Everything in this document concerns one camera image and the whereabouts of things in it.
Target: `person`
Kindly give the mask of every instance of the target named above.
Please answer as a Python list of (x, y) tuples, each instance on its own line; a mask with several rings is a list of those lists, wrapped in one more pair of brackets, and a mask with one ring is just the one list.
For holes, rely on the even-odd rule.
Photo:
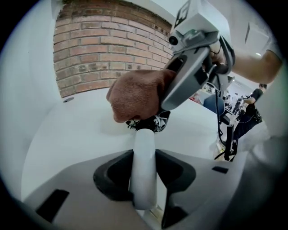
[(223, 93), (223, 99), (224, 99), (224, 100), (226, 100), (228, 93), (229, 93), (228, 90), (225, 90), (225, 91), (224, 91), (224, 93)]
[(238, 101), (238, 93), (235, 93), (231, 99), (231, 105), (232, 105), (233, 110), (236, 106), (237, 101)]
[(266, 89), (266, 84), (259, 84), (259, 88), (253, 91), (251, 97), (244, 100), (248, 106), (246, 108), (245, 114), (242, 116), (241, 120), (236, 126), (234, 131), (234, 140), (237, 141), (241, 136), (246, 134), (250, 129), (262, 121), (258, 110), (255, 108), (255, 102), (261, 97)]
[[(223, 54), (223, 49), (222, 48), (219, 49), (219, 45), (217, 44), (213, 44), (211, 46), (210, 57), (212, 58), (212, 62), (217, 65), (225, 64), (225, 56)], [(283, 64), (283, 61), (284, 61), (284, 58), (276, 42), (272, 42), (269, 45), (269, 48), (266, 50), (266, 52), (261, 58), (235, 51), (235, 64), (232, 68), (232, 71), (250, 81), (261, 83), (261, 84), (269, 84), (277, 76)], [(271, 106), (278, 110), (281, 109), (277, 105), (270, 105), (270, 107)], [(266, 102), (263, 100), (260, 100), (258, 102), (257, 107), (261, 111), (264, 111), (265, 113), (269, 113), (268, 110), (271, 109), (266, 106)], [(284, 128), (285, 126), (277, 123), (277, 121), (275, 121), (272, 116), (267, 116), (267, 118), (272, 124), (274, 124), (274, 126), (277, 125), (277, 127), (279, 127), (277, 131), (275, 131), (275, 129), (273, 130), (274, 133), (286, 132)], [(249, 130), (245, 135), (243, 135), (238, 140), (237, 151), (250, 150), (256, 144), (262, 143), (263, 141), (270, 139), (270, 137), (271, 135), (268, 131), (268, 128), (265, 122), (261, 122), (255, 125), (251, 130)]]
[(237, 112), (238, 112), (241, 104), (242, 104), (242, 98), (238, 98), (238, 99), (237, 99), (237, 102), (236, 102), (236, 104), (235, 104), (235, 106), (234, 106), (234, 109), (233, 109), (233, 114), (234, 114), (234, 115), (237, 114)]
[(240, 104), (240, 112), (239, 115), (237, 116), (236, 120), (240, 121), (242, 116), (245, 114), (246, 112), (246, 105), (248, 105), (247, 103), (244, 102), (244, 96), (241, 96), (241, 104)]
[(225, 99), (225, 107), (231, 109), (231, 108), (230, 108), (230, 104), (231, 104), (231, 95), (229, 94), (229, 95), (227, 96), (227, 98)]

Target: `white cylindrical post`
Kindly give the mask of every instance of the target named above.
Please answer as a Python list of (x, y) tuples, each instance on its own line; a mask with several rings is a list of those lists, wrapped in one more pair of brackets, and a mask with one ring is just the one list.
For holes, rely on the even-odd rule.
[(152, 209), (157, 195), (154, 132), (145, 128), (138, 130), (133, 151), (130, 192), (134, 194), (134, 207)]

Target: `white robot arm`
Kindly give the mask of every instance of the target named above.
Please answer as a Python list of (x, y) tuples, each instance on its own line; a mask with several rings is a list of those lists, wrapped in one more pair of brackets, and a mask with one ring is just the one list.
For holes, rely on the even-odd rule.
[[(220, 42), (227, 65), (213, 65), (210, 45)], [(173, 57), (166, 69), (177, 72), (165, 97), (162, 109), (175, 109), (206, 82), (222, 94), (232, 82), (227, 75), (235, 62), (227, 19), (206, 0), (188, 0), (177, 14), (169, 42)]]

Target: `black cable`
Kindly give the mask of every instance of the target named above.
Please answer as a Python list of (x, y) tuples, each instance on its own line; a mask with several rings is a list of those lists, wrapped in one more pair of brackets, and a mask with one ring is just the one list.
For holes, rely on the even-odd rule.
[(218, 154), (218, 155), (214, 158), (214, 160), (216, 160), (217, 158), (221, 157), (224, 153), (225, 153), (225, 151), (223, 151), (223, 152), (221, 152), (220, 154)]
[(218, 90), (215, 89), (215, 96), (216, 96), (216, 113), (217, 113), (217, 125), (218, 125), (218, 136), (220, 139), (220, 142), (222, 145), (226, 146), (225, 143), (222, 141), (221, 139), (221, 135), (220, 135), (220, 118), (219, 118), (219, 110), (218, 110)]
[(221, 48), (222, 48), (222, 46), (220, 45), (220, 49), (219, 49), (219, 51), (218, 51), (217, 53), (215, 53), (214, 51), (211, 51), (211, 50), (210, 50), (210, 52), (211, 52), (211, 53), (214, 53), (215, 55), (217, 55), (217, 54), (219, 54), (219, 53), (220, 53), (220, 51), (221, 51)]

